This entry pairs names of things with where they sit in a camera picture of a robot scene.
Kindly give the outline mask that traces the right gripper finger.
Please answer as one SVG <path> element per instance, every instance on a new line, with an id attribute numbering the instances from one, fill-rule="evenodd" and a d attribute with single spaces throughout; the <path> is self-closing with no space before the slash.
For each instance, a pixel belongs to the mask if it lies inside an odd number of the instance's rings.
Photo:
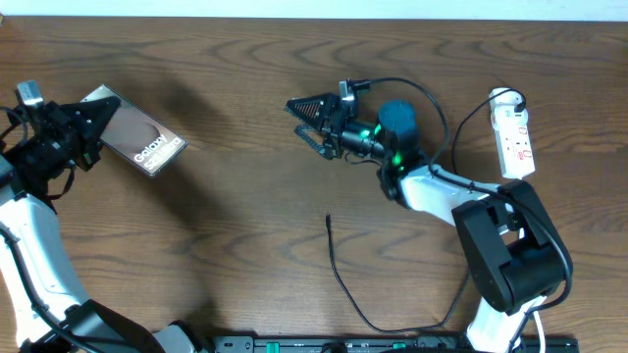
<path id="1" fill-rule="evenodd" d="M 339 102 L 333 93 L 294 98 L 287 101 L 285 110 L 309 126 L 323 126 Z"/>
<path id="2" fill-rule="evenodd" d="M 321 157 L 327 160 L 334 158 L 331 147 L 326 144 L 326 137 L 314 127 L 299 125 L 294 128 L 294 133 Z"/>

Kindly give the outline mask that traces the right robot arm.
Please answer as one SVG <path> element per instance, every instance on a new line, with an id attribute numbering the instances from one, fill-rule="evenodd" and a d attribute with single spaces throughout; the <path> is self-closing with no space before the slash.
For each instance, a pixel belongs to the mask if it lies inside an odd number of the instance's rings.
<path id="1" fill-rule="evenodd" d="M 374 159 L 388 198 L 456 228 L 468 276 L 482 296 L 466 331 L 472 348 L 513 351 L 530 319 L 566 299 L 572 260 L 538 194 L 521 177 L 484 184 L 442 169 L 421 150 L 415 111 L 406 101 L 385 103 L 373 126 L 357 120 L 354 93 L 291 99 L 286 109 L 301 121 L 296 134 L 322 157 Z"/>

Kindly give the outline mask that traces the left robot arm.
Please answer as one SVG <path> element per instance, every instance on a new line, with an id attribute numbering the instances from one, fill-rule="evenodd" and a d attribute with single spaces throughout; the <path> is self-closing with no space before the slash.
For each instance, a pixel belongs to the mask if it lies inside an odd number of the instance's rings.
<path id="1" fill-rule="evenodd" d="M 121 102 L 22 103 L 7 112 L 32 129 L 1 151 L 1 272 L 23 352 L 203 352 L 181 322 L 151 332 L 91 299 L 65 251 L 48 182 L 90 170 L 100 136 Z"/>

